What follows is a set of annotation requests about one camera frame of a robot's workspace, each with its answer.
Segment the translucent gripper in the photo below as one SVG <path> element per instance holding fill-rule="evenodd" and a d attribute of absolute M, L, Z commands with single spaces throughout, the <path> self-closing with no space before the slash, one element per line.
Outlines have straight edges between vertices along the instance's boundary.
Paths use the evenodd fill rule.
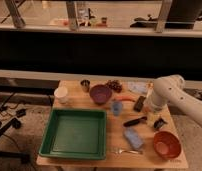
<path fill-rule="evenodd" d="M 161 118 L 159 112 L 153 112 L 150 109 L 147 110 L 147 125 L 154 127 L 155 130 L 159 130 L 166 124 L 166 121 Z"/>

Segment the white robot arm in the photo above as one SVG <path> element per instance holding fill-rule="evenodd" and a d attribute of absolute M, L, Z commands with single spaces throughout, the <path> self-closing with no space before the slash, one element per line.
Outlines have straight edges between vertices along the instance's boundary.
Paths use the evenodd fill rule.
<path fill-rule="evenodd" d="M 180 75 L 159 77 L 153 81 L 151 94 L 145 100 L 150 112 L 161 111 L 171 102 L 202 127 L 202 101 L 183 91 L 185 80 Z"/>

